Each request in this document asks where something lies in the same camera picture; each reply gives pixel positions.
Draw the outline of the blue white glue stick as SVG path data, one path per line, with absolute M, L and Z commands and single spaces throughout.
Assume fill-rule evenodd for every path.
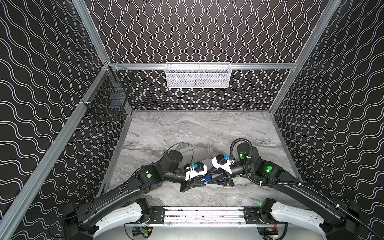
M 203 176 L 201 179 L 200 179 L 200 182 L 201 183 L 208 183 L 210 180 L 213 179 L 213 176 L 211 174 L 207 174 L 205 176 Z

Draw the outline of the white envelope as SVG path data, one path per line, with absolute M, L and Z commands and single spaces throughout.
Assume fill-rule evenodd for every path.
M 214 167 L 212 163 L 212 159 L 204 159 L 201 161 L 203 166 L 203 171 L 200 172 L 201 176 L 207 175 L 207 174 L 215 174 L 215 172 L 218 170 L 216 167 Z

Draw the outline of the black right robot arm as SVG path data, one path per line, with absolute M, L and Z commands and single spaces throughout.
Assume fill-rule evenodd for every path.
M 263 160 L 250 143 L 233 143 L 239 160 L 233 154 L 211 159 L 208 174 L 210 184 L 233 185 L 235 177 L 245 177 L 259 187 L 282 192 L 306 208 L 286 206 L 277 200 L 265 199 L 258 210 L 260 222 L 293 224 L 321 235 L 326 240 L 356 240 L 360 224 L 357 204 L 344 204 L 306 186 L 281 166 Z

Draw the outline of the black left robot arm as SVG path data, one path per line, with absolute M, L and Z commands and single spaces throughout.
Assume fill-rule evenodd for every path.
M 191 188 L 197 176 L 204 176 L 208 167 L 202 163 L 190 164 L 184 171 L 180 168 L 183 155 L 170 150 L 155 163 L 141 166 L 132 176 L 110 192 L 86 203 L 70 203 L 63 208 L 64 239 L 91 240 L 100 230 L 97 223 L 118 207 L 163 185 L 165 181 L 179 183 L 181 190 Z

